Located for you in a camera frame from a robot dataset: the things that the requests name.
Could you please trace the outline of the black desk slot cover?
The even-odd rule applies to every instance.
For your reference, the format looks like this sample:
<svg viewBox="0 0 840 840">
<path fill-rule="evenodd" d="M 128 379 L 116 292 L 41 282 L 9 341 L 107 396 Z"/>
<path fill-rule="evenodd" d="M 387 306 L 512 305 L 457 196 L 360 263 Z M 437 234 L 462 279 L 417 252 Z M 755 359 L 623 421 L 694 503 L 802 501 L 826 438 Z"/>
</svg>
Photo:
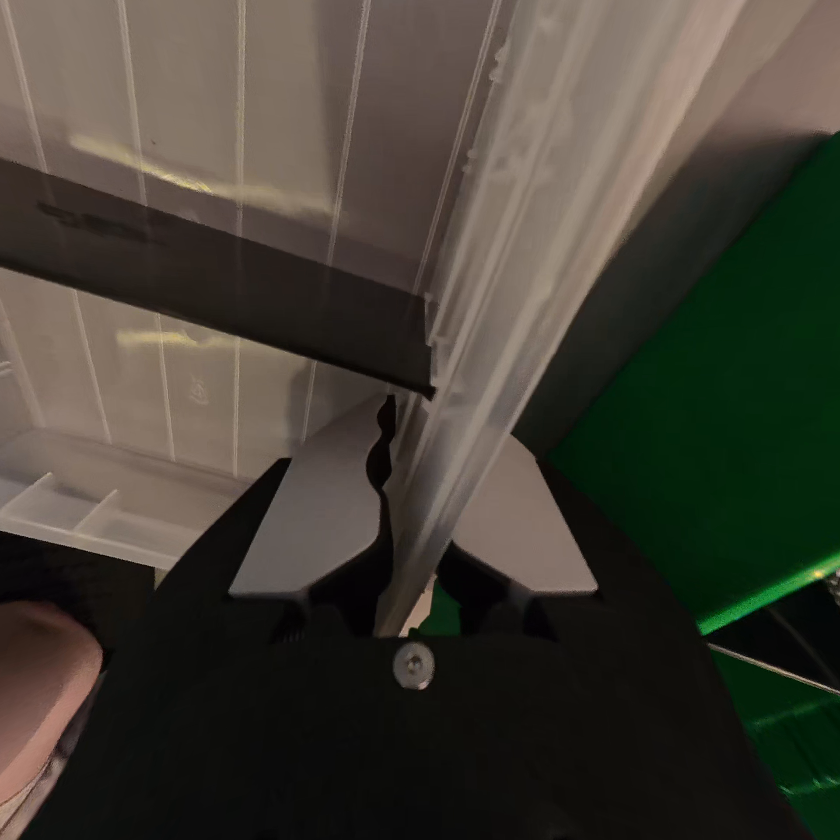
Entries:
<svg viewBox="0 0 840 840">
<path fill-rule="evenodd" d="M 422 298 L 6 160 L 1 265 L 436 393 Z"/>
</svg>

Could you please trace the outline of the green plastic bin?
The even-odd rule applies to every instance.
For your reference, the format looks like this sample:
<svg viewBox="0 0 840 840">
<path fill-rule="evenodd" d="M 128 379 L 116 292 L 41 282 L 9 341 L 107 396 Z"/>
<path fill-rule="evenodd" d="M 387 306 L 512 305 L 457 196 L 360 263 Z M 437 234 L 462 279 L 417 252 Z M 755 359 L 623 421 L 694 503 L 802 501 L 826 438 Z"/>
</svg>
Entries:
<svg viewBox="0 0 840 840">
<path fill-rule="evenodd" d="M 666 836 L 838 804 L 838 695 L 707 645 L 838 570 L 838 244 L 835 134 L 553 451 L 599 591 L 437 640 L 436 781 Z"/>
</svg>

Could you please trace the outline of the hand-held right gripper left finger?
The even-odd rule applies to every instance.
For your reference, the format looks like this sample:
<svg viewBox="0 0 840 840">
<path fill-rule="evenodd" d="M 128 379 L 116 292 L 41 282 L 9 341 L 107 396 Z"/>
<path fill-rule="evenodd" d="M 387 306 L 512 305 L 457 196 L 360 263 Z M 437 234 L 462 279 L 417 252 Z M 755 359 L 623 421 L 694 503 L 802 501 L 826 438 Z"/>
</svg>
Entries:
<svg viewBox="0 0 840 840">
<path fill-rule="evenodd" d="M 336 610 L 355 636 L 371 636 L 393 573 L 385 483 L 396 399 L 375 395 L 300 447 L 229 588 L 241 599 L 276 598 L 307 612 Z"/>
</svg>

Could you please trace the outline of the clear plastic bin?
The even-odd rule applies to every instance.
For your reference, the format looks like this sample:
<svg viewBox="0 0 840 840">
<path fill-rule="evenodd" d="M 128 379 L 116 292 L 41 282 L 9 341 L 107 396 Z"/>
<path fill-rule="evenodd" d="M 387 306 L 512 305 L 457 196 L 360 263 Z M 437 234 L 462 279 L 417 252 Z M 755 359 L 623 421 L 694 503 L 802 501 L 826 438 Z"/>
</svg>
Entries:
<svg viewBox="0 0 840 840">
<path fill-rule="evenodd" d="M 2 530 L 167 572 L 395 396 L 402 629 L 747 2 L 2 2 L 2 160 L 408 291 L 433 399 L 2 267 Z"/>
</svg>

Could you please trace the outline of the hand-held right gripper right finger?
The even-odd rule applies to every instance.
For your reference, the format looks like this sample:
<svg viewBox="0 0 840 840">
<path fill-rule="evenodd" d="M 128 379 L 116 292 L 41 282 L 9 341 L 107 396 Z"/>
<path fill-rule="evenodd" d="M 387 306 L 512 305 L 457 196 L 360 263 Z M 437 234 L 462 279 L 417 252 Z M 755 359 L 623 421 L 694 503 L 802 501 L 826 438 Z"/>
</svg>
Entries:
<svg viewBox="0 0 840 840">
<path fill-rule="evenodd" d="M 437 580 L 458 606 L 464 636 L 498 606 L 522 615 L 539 598 L 598 591 L 538 460 L 516 438 L 507 438 L 462 511 Z"/>
</svg>

